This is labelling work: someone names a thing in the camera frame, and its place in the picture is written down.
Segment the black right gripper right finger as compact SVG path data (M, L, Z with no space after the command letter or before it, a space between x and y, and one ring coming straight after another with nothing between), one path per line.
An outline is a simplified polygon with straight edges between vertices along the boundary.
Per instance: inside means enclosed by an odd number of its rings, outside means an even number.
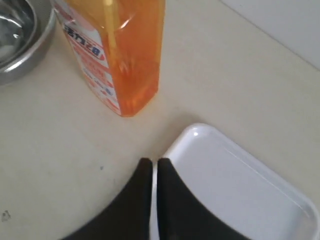
M156 210L161 240L247 240L212 214L188 189L172 162L157 162Z

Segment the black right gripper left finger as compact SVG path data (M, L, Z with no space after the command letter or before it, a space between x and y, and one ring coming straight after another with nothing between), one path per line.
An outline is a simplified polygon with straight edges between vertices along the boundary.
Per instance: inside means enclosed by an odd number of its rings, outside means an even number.
M148 240L153 187L153 163L141 158L132 176L95 218L65 240Z

